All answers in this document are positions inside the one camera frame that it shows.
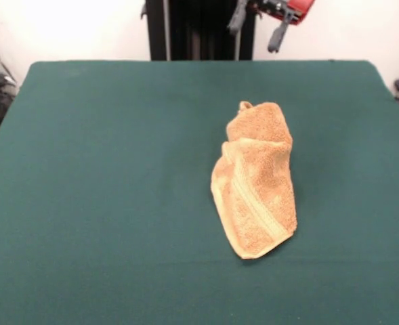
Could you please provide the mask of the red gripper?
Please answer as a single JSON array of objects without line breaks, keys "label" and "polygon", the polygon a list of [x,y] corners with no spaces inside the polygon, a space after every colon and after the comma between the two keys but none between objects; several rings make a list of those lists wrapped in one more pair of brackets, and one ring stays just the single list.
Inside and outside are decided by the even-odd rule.
[{"label": "red gripper", "polygon": [[[242,29],[248,0],[238,0],[228,23],[230,34],[236,36]],[[259,15],[266,14],[281,21],[268,43],[270,53],[278,53],[288,29],[288,25],[298,25],[307,16],[315,0],[253,0],[249,5]]]}]

